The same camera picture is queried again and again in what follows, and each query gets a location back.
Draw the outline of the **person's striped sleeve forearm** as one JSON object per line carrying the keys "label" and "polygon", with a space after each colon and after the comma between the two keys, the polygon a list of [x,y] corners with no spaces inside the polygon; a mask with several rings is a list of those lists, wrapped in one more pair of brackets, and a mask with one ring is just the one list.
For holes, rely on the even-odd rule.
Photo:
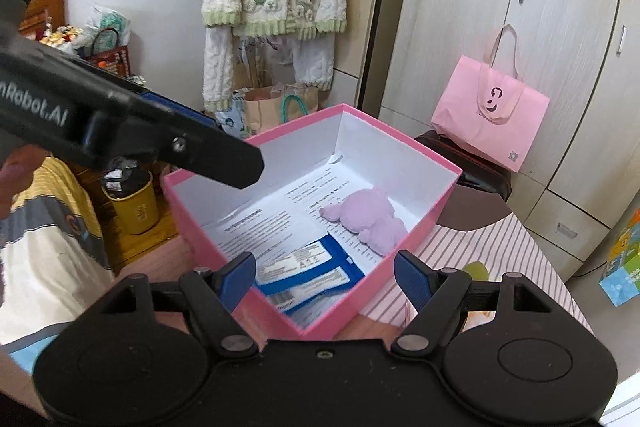
{"label": "person's striped sleeve forearm", "polygon": [[58,335],[114,284],[88,193],[48,157],[1,221],[1,347],[13,353]]}

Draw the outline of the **person's left hand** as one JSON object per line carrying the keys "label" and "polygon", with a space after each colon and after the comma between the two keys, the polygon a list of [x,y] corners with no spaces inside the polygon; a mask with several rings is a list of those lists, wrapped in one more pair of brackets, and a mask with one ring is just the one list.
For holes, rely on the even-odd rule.
{"label": "person's left hand", "polygon": [[14,150],[4,162],[0,172],[0,219],[9,216],[16,195],[32,185],[34,172],[49,153],[35,145],[24,145]]}

